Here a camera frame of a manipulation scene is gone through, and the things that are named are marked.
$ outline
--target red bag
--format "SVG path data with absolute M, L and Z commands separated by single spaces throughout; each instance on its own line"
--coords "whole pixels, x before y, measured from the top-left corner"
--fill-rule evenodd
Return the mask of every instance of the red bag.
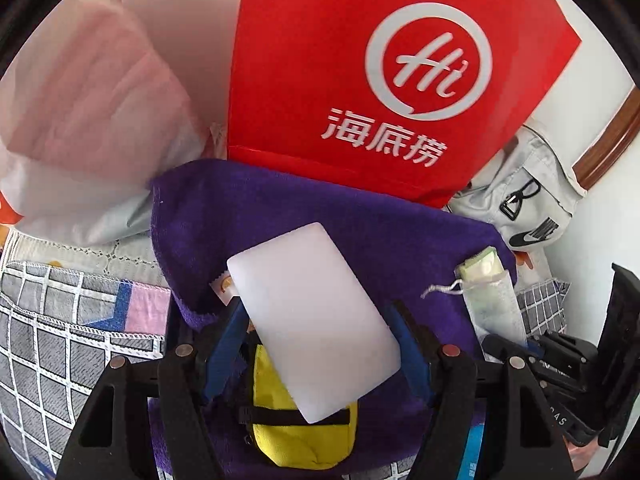
M 555 0 L 242 0 L 229 158 L 441 207 L 579 44 Z

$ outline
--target plaid fabric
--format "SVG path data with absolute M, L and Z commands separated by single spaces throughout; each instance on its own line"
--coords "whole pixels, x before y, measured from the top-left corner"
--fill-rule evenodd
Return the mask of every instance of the plaid fabric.
M 527 337 L 542 335 L 546 330 L 564 333 L 566 321 L 562 302 L 569 286 L 570 283 L 552 278 L 516 295 Z
M 2 293 L 44 316 L 110 332 L 164 335 L 171 292 L 33 262 L 9 262 Z
M 414 464 L 415 456 L 410 456 L 404 460 L 393 462 L 390 465 L 363 471 L 361 473 L 352 473 L 344 475 L 344 480 L 405 480 L 409 476 L 411 466 Z
M 39 480 L 55 477 L 76 417 L 110 359 L 157 359 L 164 345 L 160 335 L 108 332 L 69 322 L 68 316 L 82 316 L 81 305 L 87 313 L 113 319 L 107 300 L 117 294 L 106 290 L 114 287 L 113 280 L 85 276 L 70 285 L 68 273 L 49 272 L 43 280 L 42 267 L 9 264 L 0 282 L 0 418 L 15 454 Z M 47 298 L 59 298 L 60 292 L 68 294 L 65 301 L 48 311 L 53 303 Z M 52 315 L 57 312 L 65 320 Z

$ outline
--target metal rivet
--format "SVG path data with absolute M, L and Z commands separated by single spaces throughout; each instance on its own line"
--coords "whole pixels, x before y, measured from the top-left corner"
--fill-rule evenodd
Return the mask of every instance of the metal rivet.
M 455 345 L 444 345 L 442 347 L 442 353 L 447 357 L 458 357 L 460 355 L 460 348 Z
M 179 345 L 175 349 L 175 354 L 178 357 L 187 357 L 187 355 L 191 355 L 191 352 L 193 352 L 193 346 L 191 345 Z
M 522 370 L 524 368 L 524 359 L 522 357 L 514 355 L 511 359 L 509 359 L 509 364 L 516 368 L 516 370 Z
M 116 357 L 109 361 L 109 366 L 114 370 L 117 370 L 118 368 L 122 368 L 124 366 L 124 363 L 126 362 L 127 360 L 124 357 L 122 357 L 121 355 L 116 355 Z
M 220 290 L 222 290 L 222 292 L 226 292 L 226 290 L 234 284 L 234 280 L 231 278 L 231 276 L 227 276 L 224 280 L 222 280 L 222 283 L 220 283 Z

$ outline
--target white rectangular block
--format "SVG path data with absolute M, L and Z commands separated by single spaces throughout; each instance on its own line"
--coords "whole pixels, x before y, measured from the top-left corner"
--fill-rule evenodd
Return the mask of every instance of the white rectangular block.
M 400 349 L 324 228 L 310 224 L 229 258 L 282 383 L 309 423 L 400 369 Z

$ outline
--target yellow bag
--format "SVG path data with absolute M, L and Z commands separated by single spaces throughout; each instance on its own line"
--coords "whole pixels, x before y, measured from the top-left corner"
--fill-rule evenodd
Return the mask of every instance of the yellow bag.
M 247 426 L 255 446 L 280 467 L 324 470 L 347 458 L 355 441 L 358 403 L 309 424 L 280 381 L 264 346 L 254 344 L 249 352 L 249 398 L 240 409 L 239 421 Z

